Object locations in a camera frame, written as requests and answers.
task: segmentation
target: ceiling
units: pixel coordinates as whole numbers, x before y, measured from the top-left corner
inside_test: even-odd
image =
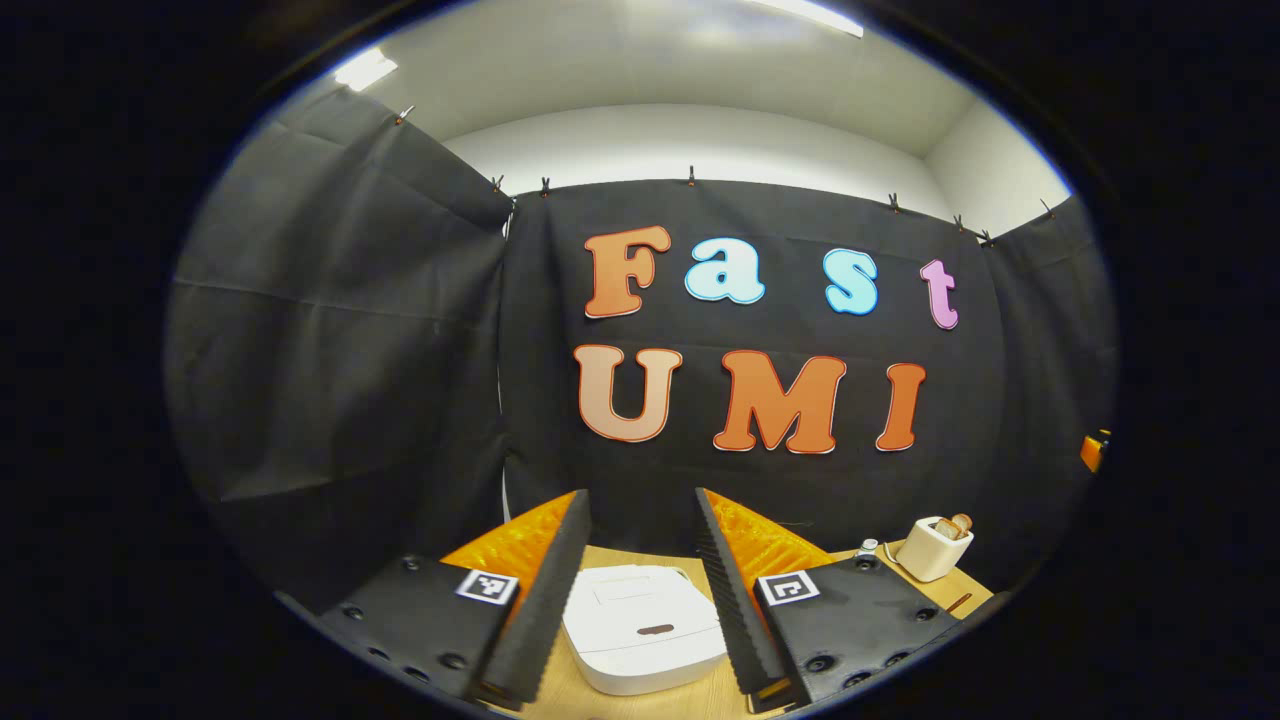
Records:
[[[580,108],[776,113],[924,156],[975,101],[872,29],[856,38],[746,0],[476,0],[379,44],[365,90],[436,140]]]

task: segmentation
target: bolt hole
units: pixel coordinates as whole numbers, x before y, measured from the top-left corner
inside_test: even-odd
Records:
[[[870,676],[872,676],[870,673],[858,673],[858,674],[850,675],[850,676],[845,678],[845,687],[846,688],[851,688],[851,687],[856,685],[858,683],[861,683],[863,680],[865,680],[865,679],[868,679]]]
[[[804,669],[810,673],[826,673],[836,665],[836,659],[829,655],[819,655],[817,657],[810,657],[808,662],[804,664]]]
[[[467,666],[467,661],[456,652],[445,652],[440,656],[440,665],[444,665],[449,670],[462,670]]]

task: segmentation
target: light blue letter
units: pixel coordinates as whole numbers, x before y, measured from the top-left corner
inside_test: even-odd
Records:
[[[712,260],[723,252],[723,260]],[[716,237],[694,246],[694,260],[700,260],[685,274],[685,290],[698,300],[724,300],[750,305],[764,297],[760,284],[760,256],[749,242],[736,237]]]
[[[827,286],[827,302],[836,313],[865,315],[876,309],[876,263],[856,250],[832,250],[822,259],[822,270],[836,284]]]

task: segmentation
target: black fabric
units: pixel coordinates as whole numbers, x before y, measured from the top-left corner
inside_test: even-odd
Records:
[[[1023,521],[1018,509],[978,502],[1000,445],[1006,352],[993,282],[973,234],[868,200],[741,182],[605,183],[517,201],[499,323],[512,514],[590,488],[594,544],[667,555],[689,555],[694,546],[689,498],[699,486],[829,550],[856,547],[867,537],[905,537],[928,514],[968,511],[983,527]],[[635,290],[632,283],[643,307],[626,316],[586,318],[593,264],[582,243],[649,225],[664,227],[672,247],[654,254],[650,287]],[[694,264],[691,249],[713,237],[755,246],[764,297],[736,305],[689,295],[684,277]],[[831,283],[822,260],[836,247],[867,252],[877,264],[879,299],[868,315],[837,314],[827,305]],[[934,259],[955,277],[950,296],[960,322],[952,331],[934,324],[919,275]],[[585,425],[572,357],[581,343],[626,354],[614,378],[614,409],[622,416],[641,410],[644,370],[636,351],[662,347],[684,355],[658,437],[616,442]],[[713,447],[730,398],[721,360],[731,350],[768,354],[783,388],[812,356],[844,360],[847,374],[832,427],[836,448],[795,455],[763,443],[749,452]],[[874,443],[891,389],[884,373],[895,363],[918,363],[928,377],[916,406],[915,446],[881,452]],[[965,565],[998,552],[991,543],[977,544]]]
[[[498,268],[511,200],[346,88],[264,123],[174,272],[165,351],[197,492],[312,611],[389,553],[502,521]]]
[[[1019,518],[974,528],[1004,562],[987,562],[986,552],[961,562],[1005,588],[1073,519],[1093,478],[1080,445],[1111,428],[1120,359],[1110,274],[1078,197],[1005,233],[984,258],[1004,325],[1006,392],[997,461],[973,516],[1007,507]]]

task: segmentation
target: wooden table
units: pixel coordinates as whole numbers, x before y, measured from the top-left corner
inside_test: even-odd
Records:
[[[895,552],[902,541],[892,542],[890,551]],[[851,557],[856,551],[833,552],[837,560]],[[884,546],[876,550],[876,555],[883,561]],[[696,557],[671,557],[666,555],[641,555],[636,552],[622,552],[603,547],[586,546],[582,553],[582,568],[608,568],[612,565],[666,565],[684,570],[694,585],[710,600],[710,587],[707,584],[707,573],[703,570],[701,560]],[[915,588],[929,600],[950,607],[965,593],[973,593],[952,614],[956,618],[965,618],[979,605],[988,601],[992,592],[982,587],[977,580],[966,575],[959,568],[932,583],[920,583],[911,578],[900,566],[888,562],[888,566],[906,578]],[[746,708],[746,697],[737,691],[737,680],[733,678],[733,666],[728,657],[710,674],[701,679],[662,691],[639,696],[609,696],[598,692],[582,678],[573,661],[573,651],[570,648],[564,626],[561,625],[556,634],[556,643],[552,646],[552,655],[547,661],[543,674],[543,683],[538,691],[538,702],[525,705],[521,712],[511,712],[497,707],[490,707],[494,712],[513,717],[527,717],[531,720],[643,720],[650,717],[690,717],[703,720],[763,720],[783,714],[782,708],[751,715]]]

